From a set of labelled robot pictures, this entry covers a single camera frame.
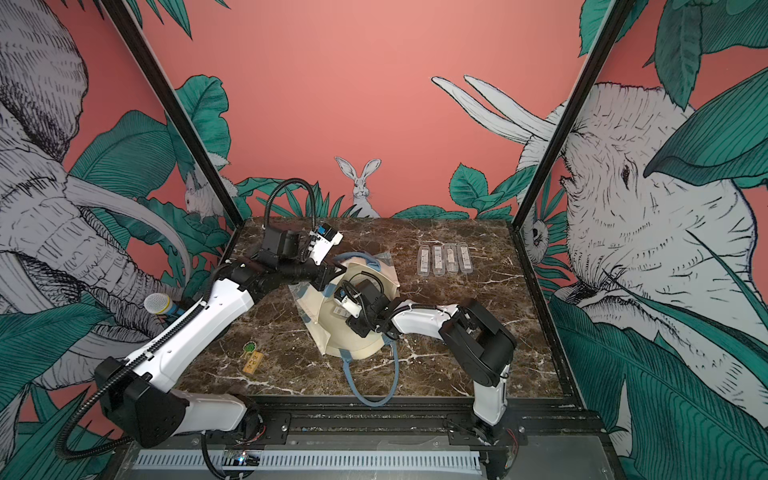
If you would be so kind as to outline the clear compass case barcode label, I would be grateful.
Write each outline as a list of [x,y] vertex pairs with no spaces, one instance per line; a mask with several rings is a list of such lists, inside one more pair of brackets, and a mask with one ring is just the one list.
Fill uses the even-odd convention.
[[421,245],[417,255],[417,273],[420,276],[428,277],[430,272],[430,247]]

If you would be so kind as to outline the cream canvas tote bag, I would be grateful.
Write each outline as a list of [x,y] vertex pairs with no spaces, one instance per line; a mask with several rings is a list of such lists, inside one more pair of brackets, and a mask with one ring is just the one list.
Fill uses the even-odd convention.
[[[291,285],[289,290],[298,313],[319,351],[339,357],[352,393],[364,405],[378,408],[394,396],[399,382],[397,340],[381,331],[377,318],[399,293],[400,283],[389,253],[371,255],[348,252],[334,260],[345,268],[322,290],[309,282]],[[390,391],[375,401],[357,389],[350,364],[364,360],[388,347],[394,361],[394,380]]]

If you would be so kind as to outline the clear case blue parts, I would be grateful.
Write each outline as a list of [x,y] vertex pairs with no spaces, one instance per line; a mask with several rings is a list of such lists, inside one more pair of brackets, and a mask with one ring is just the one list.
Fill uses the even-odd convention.
[[471,259],[469,247],[466,243],[458,243],[459,268],[465,274],[474,271],[474,265]]

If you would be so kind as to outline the clear compass case gold label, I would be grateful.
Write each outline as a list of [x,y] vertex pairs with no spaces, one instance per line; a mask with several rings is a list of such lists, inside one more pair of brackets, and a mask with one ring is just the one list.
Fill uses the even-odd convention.
[[432,246],[432,268],[435,276],[443,276],[446,273],[446,264],[442,245]]

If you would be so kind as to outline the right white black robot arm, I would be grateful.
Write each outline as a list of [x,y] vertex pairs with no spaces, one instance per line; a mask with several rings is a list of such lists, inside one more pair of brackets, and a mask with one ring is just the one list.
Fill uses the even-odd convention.
[[517,342],[504,325],[475,299],[459,304],[419,304],[384,295],[369,301],[365,296],[347,297],[338,305],[348,314],[346,324],[365,336],[377,333],[392,351],[394,380],[389,393],[378,401],[363,396],[351,374],[352,353],[342,349],[343,371],[353,394],[366,406],[378,408],[394,396],[399,382],[397,342],[403,335],[422,335],[441,340],[456,362],[472,379],[474,416],[496,426],[507,408],[506,381]]

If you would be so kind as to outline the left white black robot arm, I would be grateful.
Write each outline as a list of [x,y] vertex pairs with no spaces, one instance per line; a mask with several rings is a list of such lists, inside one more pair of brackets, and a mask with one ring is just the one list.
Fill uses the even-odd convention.
[[345,272],[340,264],[313,260],[275,268],[243,259],[226,263],[193,306],[160,335],[129,354],[112,357],[96,369],[104,415],[145,448],[177,435],[203,431],[230,433],[237,442],[257,437],[264,421],[255,404],[231,394],[177,390],[180,376],[203,350],[270,292],[307,282],[323,291]]

